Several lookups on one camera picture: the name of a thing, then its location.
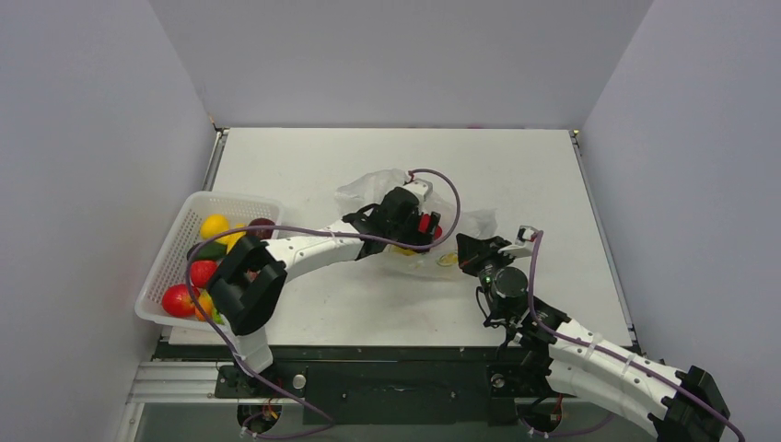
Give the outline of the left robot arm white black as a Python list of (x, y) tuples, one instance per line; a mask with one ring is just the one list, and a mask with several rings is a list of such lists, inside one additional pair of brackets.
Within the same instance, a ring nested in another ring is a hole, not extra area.
[(232, 354), (239, 360), (239, 384), (262, 396), (274, 386), (273, 355), (265, 325), (286, 283), (338, 262), (353, 262), (383, 252), (389, 245), (428, 251), (440, 216), (422, 205), (433, 186), (412, 180), (388, 192), (379, 204), (342, 217), (303, 236), (261, 239), (251, 233), (218, 265), (206, 290), (230, 328)]

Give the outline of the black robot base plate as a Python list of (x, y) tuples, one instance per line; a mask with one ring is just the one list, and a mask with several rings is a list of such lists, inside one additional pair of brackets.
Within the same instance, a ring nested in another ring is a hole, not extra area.
[(306, 425), (452, 425), (485, 422), (515, 425), (523, 417), (551, 426), (561, 420), (561, 397), (535, 357), (511, 348), (401, 346), (276, 346), (262, 380), (246, 375), (227, 348), (161, 342), (154, 362), (211, 367), (209, 399), (233, 401), (252, 429), (270, 428), (294, 402), (280, 390), (308, 401)]

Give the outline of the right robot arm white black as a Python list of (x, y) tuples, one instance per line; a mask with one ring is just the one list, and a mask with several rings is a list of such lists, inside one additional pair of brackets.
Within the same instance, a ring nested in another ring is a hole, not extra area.
[(458, 266), (478, 280), (484, 327), (527, 351), (519, 369), (532, 393), (574, 396), (637, 425), (657, 441), (718, 441), (729, 428), (713, 377), (697, 366), (666, 366), (589, 330), (534, 295), (540, 231), (516, 242), (456, 237)]

